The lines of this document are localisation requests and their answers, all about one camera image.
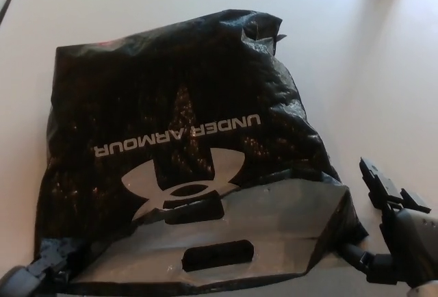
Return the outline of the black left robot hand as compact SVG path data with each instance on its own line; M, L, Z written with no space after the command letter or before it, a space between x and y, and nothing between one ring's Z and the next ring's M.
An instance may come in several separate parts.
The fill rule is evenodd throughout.
M46 241L28 266L15 266L1 277L1 296L31 296L43 282L65 269L75 249L70 239Z

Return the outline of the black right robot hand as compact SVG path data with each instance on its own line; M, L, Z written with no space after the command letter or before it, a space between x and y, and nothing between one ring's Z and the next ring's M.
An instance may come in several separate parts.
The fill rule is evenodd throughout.
M372 254L354 244L337 252L369 283L406 283L416 288L437 280L437 218L418 194L398 189L370 160L359 162L368 196L381 212L381 230L389 252Z

